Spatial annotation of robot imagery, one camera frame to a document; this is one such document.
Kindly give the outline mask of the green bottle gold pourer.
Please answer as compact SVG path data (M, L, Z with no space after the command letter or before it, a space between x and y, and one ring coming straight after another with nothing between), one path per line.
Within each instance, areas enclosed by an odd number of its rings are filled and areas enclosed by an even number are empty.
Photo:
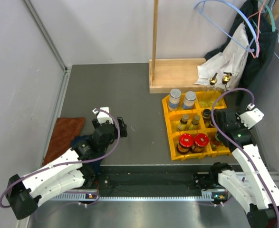
M213 151L222 146L222 142L219 140L217 133L210 138L210 145Z

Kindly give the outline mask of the black cap spice jar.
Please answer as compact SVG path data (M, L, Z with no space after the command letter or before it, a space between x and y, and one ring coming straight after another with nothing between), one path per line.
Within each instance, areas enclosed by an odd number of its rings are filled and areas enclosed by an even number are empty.
M209 128L215 128L215 125L212 120L210 120Z
M210 109L204 109L203 112L202 112L202 117L203 117L204 123L209 122L210 118L211 118L211 110Z

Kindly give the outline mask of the red lid jar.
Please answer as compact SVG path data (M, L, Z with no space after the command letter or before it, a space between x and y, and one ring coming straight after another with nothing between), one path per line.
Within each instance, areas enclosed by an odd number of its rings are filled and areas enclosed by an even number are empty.
M193 146L194 138L188 133L184 133L180 136L178 144L176 146L177 152L180 154L187 154Z
M191 151L193 153L200 153L204 150L204 148L208 145L209 138L204 133L198 133L194 137L193 145L191 147Z

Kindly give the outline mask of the yellow label brown cap bottle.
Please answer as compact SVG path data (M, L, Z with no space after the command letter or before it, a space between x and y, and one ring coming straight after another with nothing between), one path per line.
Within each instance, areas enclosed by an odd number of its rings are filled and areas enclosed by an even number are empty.
M189 131L194 131L197 129L199 122L200 122L200 116L195 115L194 118L191 120L191 123L189 125Z

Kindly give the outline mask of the clear bottle gold pourer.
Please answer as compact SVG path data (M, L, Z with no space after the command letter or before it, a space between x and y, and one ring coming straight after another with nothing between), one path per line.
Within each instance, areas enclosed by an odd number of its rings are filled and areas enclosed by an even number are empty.
M208 85L203 88L202 103L204 107L209 107L211 98L215 94L215 85L218 82L218 73L216 72L210 79Z

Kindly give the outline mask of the clear bottle red label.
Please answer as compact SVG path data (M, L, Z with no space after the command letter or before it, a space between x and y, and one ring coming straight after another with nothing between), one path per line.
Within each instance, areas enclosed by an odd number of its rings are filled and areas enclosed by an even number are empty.
M231 80L232 73L230 72L224 72L222 79L221 79L221 84L216 88L218 92L221 94L227 91L227 84Z

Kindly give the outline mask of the small brown cap bottle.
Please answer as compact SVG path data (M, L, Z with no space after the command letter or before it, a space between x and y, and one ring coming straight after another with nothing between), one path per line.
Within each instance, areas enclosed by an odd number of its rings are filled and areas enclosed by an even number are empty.
M177 131L179 132L184 131L188 124L188 120L189 120L189 116L187 114L184 114L180 119L179 124L177 125Z

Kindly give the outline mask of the silver lid spice jar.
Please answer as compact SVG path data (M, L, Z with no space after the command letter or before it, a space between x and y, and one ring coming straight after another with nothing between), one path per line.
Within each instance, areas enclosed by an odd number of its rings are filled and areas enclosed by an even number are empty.
M179 107L180 99L181 99L182 93L179 89L174 88L170 91L169 94L169 103L168 103L168 109L170 111L175 111Z
M194 106L195 100L197 96L196 93L193 91L188 91L185 93L182 109L183 110L191 110Z

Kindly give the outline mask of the black cap spice jar back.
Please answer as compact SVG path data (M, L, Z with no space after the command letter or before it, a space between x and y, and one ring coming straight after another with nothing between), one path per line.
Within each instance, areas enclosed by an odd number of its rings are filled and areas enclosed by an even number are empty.
M212 120L210 120L209 128L215 128L215 125Z

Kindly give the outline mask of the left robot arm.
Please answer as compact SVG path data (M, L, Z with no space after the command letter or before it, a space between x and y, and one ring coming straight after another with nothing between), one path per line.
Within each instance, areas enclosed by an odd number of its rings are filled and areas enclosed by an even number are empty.
M122 117L114 118L109 107L93 110L94 131L76 138L65 153L42 168L24 176L10 177L2 194L7 208L16 219L32 215L42 204L57 195L73 189L95 186L100 174L101 161L110 155L110 145L117 147L121 138L127 137L127 125Z

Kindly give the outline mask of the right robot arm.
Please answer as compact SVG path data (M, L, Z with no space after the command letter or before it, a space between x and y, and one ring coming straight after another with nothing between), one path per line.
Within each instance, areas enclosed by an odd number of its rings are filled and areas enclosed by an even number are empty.
M209 183L224 187L242 206L252 228L279 228L279 188L266 168L250 130L264 117L258 108L242 114L215 110L212 122L217 137L241 166L245 180L233 168L217 162L209 171Z

